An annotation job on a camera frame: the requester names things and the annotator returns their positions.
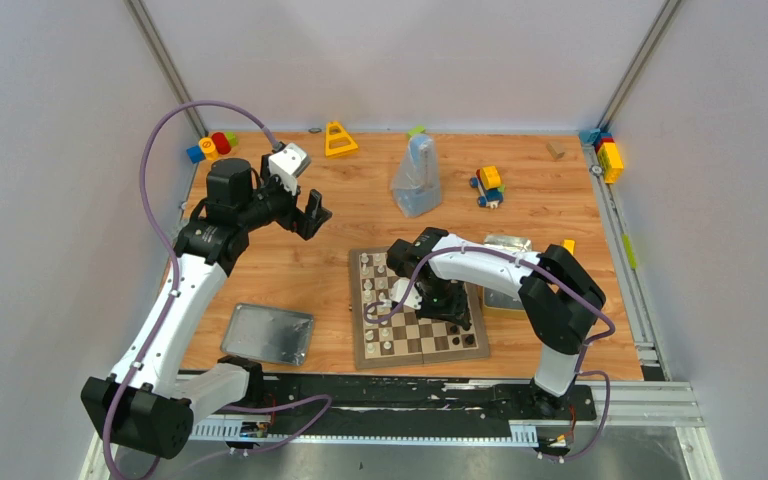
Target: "chessboard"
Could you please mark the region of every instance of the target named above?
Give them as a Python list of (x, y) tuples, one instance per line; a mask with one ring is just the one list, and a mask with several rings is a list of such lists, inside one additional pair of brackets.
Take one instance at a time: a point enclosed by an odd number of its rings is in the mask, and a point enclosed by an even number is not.
[[(389, 300), (390, 288), (398, 279), (387, 268), (387, 248), (349, 251), (355, 367), (422, 365), (490, 356), (478, 289), (472, 284), (464, 284), (471, 317), (469, 330), (442, 320), (417, 318), (408, 307), (385, 323), (364, 321), (364, 308), (381, 298)], [(390, 303), (386, 305), (378, 307), (370, 317), (389, 313)]]

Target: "toy car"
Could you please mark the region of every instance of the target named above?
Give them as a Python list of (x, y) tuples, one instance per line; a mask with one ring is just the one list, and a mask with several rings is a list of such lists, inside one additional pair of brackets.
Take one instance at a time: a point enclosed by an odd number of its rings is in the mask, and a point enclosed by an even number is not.
[(502, 177), (496, 167), (484, 167), (475, 171), (475, 176), (469, 179), (469, 186), (477, 188), (478, 206), (497, 208), (505, 200)]

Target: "gray floor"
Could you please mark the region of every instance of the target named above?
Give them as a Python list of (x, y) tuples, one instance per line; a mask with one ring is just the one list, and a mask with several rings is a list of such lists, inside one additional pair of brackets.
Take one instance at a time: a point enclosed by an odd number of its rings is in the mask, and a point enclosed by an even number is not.
[[(576, 429), (581, 448), (593, 429)], [(532, 450), (479, 447), (415, 447), (290, 444), (275, 452), (222, 456), (190, 470), (181, 468), (220, 450), (218, 442), (191, 441), (173, 460), (162, 461), (155, 478), (188, 479), (640, 479), (689, 480), (675, 430), (667, 427), (608, 427), (585, 457), (564, 465), (537, 460)], [(145, 472), (148, 459), (119, 455), (124, 473)]]

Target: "white wall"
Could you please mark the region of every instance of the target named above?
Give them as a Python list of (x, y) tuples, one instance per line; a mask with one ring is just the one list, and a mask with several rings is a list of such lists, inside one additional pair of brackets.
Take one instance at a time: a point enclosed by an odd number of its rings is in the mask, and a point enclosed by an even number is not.
[[(0, 478), (75, 478), (105, 376), (157, 292), (139, 157), (175, 105), (121, 1), (0, 2)], [(192, 167), (170, 122), (149, 168), (161, 223)]]
[(670, 365), (724, 478), (768, 478), (768, 4), (685, 2), (613, 130)]
[(595, 125), (663, 0), (146, 3), (193, 97), (275, 130), (493, 132)]

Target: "green toy block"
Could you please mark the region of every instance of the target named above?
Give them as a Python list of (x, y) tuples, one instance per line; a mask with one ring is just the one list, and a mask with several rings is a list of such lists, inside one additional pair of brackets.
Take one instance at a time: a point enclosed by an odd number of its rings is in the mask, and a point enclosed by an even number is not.
[(632, 270), (637, 270), (637, 257), (634, 256), (634, 250), (631, 249), (631, 239), (625, 233), (623, 233), (623, 246), (625, 247), (625, 254), (628, 256), (628, 265)]
[(410, 131), (408, 131), (408, 133), (407, 133), (408, 140), (410, 140), (410, 137), (412, 137), (414, 135), (419, 135), (420, 133), (425, 133), (425, 126), (424, 125), (417, 125), (417, 126), (413, 127), (412, 129), (410, 129)]
[(222, 133), (224, 133), (224, 134), (225, 134), (225, 138), (227, 138), (227, 139), (228, 139), (228, 143), (229, 143), (229, 144), (230, 144), (232, 147), (236, 147), (236, 146), (237, 146), (237, 136), (236, 136), (236, 135), (234, 135), (234, 134), (233, 134), (233, 133), (231, 133), (231, 132), (222, 132)]

